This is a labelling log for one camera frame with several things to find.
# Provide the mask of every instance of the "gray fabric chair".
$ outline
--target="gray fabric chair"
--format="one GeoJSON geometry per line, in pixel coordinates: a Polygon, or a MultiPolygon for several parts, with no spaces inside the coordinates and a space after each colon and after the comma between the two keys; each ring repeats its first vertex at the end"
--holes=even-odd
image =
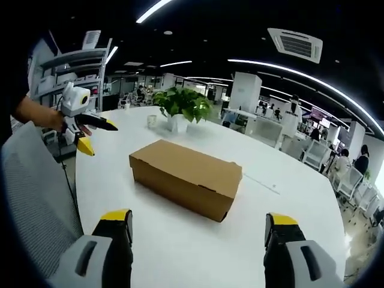
{"type": "Polygon", "coordinates": [[[11,216],[31,260],[49,278],[60,255],[83,235],[64,171],[31,122],[1,152],[11,216]]]}

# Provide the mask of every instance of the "small white cup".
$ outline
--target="small white cup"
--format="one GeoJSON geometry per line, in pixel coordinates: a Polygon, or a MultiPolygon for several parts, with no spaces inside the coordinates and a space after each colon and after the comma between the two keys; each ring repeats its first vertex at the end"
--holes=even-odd
{"type": "Polygon", "coordinates": [[[156,115],[149,115],[147,117],[146,121],[149,129],[154,128],[156,126],[156,118],[156,115]]]}

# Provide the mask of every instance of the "potted plant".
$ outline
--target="potted plant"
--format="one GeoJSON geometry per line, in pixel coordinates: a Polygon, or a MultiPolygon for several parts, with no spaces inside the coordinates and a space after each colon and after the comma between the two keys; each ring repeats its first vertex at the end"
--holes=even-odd
{"type": "Polygon", "coordinates": [[[166,91],[157,92],[154,104],[160,107],[161,113],[168,118],[169,130],[186,132],[188,121],[207,119],[211,112],[208,99],[201,93],[187,88],[171,87],[166,91]]]}

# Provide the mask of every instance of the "person in white shirt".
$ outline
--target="person in white shirt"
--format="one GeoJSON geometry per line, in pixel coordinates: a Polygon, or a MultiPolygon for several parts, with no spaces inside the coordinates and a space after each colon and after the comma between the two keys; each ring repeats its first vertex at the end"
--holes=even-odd
{"type": "Polygon", "coordinates": [[[281,124],[283,125],[283,141],[281,144],[281,151],[287,151],[293,137],[298,129],[299,123],[302,123],[302,110],[299,107],[299,97],[294,95],[290,101],[284,105],[281,111],[282,119],[281,124]]]}
{"type": "Polygon", "coordinates": [[[332,182],[334,177],[338,178],[343,177],[347,171],[351,168],[352,164],[348,158],[349,151],[348,149],[341,150],[341,156],[338,160],[332,165],[329,171],[329,180],[332,182]]]}

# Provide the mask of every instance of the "shelf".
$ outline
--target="shelf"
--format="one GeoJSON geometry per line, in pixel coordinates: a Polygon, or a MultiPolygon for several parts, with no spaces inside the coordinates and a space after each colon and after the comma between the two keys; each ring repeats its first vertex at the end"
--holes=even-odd
{"type": "MultiPolygon", "coordinates": [[[[89,79],[89,80],[83,80],[83,81],[76,81],[73,83],[75,86],[80,86],[80,87],[97,86],[100,84],[100,79],[89,79]]],[[[52,94],[59,94],[62,92],[62,90],[64,90],[65,87],[66,87],[66,85],[53,87],[52,89],[50,89],[48,91],[45,91],[45,92],[42,92],[42,93],[39,93],[39,94],[33,96],[32,99],[39,99],[43,96],[52,95],[52,94]]]]}
{"type": "Polygon", "coordinates": [[[92,59],[101,59],[107,53],[106,48],[78,50],[65,54],[61,54],[41,64],[44,69],[57,67],[64,64],[69,64],[76,61],[86,61],[92,59]]]}
{"type": "Polygon", "coordinates": [[[101,63],[72,66],[72,67],[68,67],[67,69],[57,69],[56,70],[56,74],[58,76],[60,76],[60,75],[68,74],[68,73],[72,73],[72,72],[81,72],[81,71],[87,71],[87,70],[98,70],[100,67],[101,67],[101,63]]]}

